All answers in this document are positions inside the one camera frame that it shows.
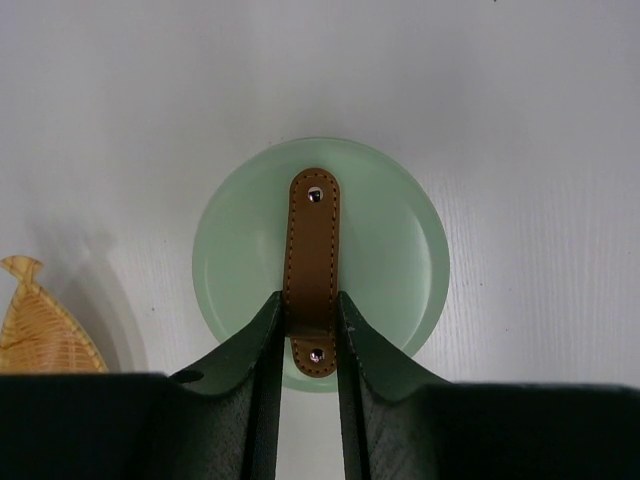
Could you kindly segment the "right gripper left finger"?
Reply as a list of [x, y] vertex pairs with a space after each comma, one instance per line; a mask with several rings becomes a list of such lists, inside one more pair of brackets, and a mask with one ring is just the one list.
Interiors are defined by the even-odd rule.
[[190, 366], [157, 373], [5, 375], [5, 479], [271, 479], [284, 326], [272, 294]]

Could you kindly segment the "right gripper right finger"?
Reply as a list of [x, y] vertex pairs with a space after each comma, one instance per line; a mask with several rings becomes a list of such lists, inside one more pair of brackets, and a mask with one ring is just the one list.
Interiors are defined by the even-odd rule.
[[350, 479], [635, 479], [639, 393], [457, 383], [391, 344], [341, 293], [338, 391]]

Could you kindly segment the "green lid with leather strap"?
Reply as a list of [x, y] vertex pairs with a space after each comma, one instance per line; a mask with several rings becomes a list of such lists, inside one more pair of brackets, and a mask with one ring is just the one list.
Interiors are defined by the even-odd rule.
[[199, 221], [192, 278], [215, 338], [244, 328], [279, 293], [291, 318], [287, 388], [337, 388], [337, 297], [406, 355], [443, 311], [450, 276], [444, 227], [420, 184], [384, 153], [334, 138], [272, 146], [235, 170]]

